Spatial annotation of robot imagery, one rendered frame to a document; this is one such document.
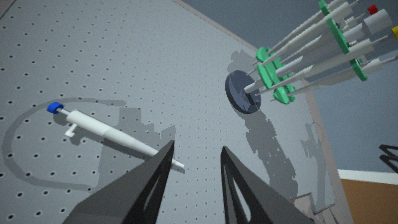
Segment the grey perforated base plate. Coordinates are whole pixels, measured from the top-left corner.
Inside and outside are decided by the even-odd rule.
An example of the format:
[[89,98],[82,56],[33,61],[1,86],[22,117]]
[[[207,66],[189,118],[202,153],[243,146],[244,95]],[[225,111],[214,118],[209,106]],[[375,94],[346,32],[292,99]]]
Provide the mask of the grey perforated base plate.
[[226,94],[256,51],[173,0],[12,0],[0,14],[0,224],[62,224],[152,156],[79,127],[58,102],[160,151],[156,224],[225,224],[223,146],[286,200],[337,203],[306,94],[239,112]]

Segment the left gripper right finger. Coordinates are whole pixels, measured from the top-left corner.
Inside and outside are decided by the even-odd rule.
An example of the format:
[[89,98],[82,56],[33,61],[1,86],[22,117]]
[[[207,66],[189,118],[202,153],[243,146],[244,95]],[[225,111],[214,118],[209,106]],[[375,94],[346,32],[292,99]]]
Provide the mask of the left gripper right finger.
[[[316,224],[261,178],[227,147],[220,155],[225,224]],[[235,180],[251,214],[248,222]]]

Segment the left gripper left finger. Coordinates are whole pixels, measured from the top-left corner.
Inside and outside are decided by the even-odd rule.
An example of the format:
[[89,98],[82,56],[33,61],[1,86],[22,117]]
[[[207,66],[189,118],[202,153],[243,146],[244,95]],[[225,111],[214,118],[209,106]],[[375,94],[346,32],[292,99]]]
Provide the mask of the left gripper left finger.
[[78,203],[62,224],[156,224],[174,142]]

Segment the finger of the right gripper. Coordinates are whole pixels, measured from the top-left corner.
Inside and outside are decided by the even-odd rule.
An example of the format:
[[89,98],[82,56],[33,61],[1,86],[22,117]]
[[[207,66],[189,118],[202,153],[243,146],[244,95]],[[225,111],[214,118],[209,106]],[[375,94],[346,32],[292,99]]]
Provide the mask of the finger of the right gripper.
[[390,145],[380,145],[379,148],[384,151],[386,154],[388,154],[389,156],[394,156],[394,157],[398,157],[396,155],[394,155],[392,152],[389,151],[389,149],[394,149],[394,150],[398,150],[397,146],[390,146]]
[[396,167],[393,163],[389,161],[393,160],[398,162],[398,157],[382,154],[379,158],[398,174],[398,167]]

